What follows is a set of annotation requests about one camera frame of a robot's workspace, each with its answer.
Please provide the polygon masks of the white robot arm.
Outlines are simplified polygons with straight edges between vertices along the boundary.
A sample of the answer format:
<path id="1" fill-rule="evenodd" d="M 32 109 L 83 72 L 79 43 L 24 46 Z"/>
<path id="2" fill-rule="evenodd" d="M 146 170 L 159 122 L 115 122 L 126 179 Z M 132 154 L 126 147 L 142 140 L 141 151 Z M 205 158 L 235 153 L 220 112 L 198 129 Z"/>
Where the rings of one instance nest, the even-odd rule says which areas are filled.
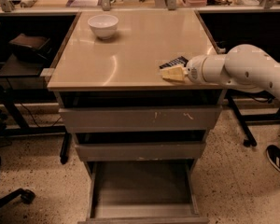
<path id="1" fill-rule="evenodd" d="M 280 63 L 264 50 L 239 45 L 227 54 L 199 55 L 187 63 L 180 59 L 160 66 L 165 80 L 184 82 L 187 77 L 196 84 L 218 84 L 245 92 L 266 91 L 280 102 Z"/>

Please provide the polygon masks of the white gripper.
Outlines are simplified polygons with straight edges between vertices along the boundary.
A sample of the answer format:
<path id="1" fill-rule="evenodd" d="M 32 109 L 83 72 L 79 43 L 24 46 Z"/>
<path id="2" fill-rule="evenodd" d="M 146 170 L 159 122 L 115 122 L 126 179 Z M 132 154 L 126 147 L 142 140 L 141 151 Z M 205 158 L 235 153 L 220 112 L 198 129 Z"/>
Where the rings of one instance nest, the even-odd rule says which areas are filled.
<path id="1" fill-rule="evenodd" d="M 192 83 L 204 84 L 203 64 L 205 60 L 205 55 L 199 55 L 191 58 L 187 63 L 186 68 L 182 64 L 162 68 L 160 70 L 161 77 L 171 81 L 183 82 L 185 77 L 188 76 Z"/>

